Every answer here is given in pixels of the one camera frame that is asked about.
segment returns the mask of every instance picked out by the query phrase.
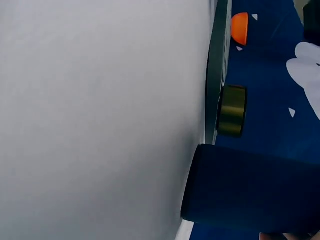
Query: white wall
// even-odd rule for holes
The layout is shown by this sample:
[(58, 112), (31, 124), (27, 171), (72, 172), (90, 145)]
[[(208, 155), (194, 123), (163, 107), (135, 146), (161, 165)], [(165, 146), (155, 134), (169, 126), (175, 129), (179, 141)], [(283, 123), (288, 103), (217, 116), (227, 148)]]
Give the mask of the white wall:
[(1, 240), (174, 239), (208, 1), (0, 1)]

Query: brass ring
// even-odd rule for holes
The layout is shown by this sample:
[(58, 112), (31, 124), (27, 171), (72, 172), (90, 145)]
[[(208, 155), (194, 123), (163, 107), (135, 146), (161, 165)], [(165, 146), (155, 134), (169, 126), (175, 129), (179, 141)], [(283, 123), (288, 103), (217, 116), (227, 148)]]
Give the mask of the brass ring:
[(217, 114), (217, 132), (239, 138), (242, 135), (247, 108), (247, 89), (225, 85), (222, 88)]

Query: white print on fabric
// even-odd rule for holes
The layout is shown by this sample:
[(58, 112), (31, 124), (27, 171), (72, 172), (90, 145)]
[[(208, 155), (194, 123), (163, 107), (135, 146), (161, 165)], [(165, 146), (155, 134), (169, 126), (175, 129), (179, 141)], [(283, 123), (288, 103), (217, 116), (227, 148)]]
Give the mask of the white print on fabric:
[(286, 62), (286, 68), (305, 92), (305, 95), (320, 120), (320, 47), (300, 42), (295, 47), (296, 58)]

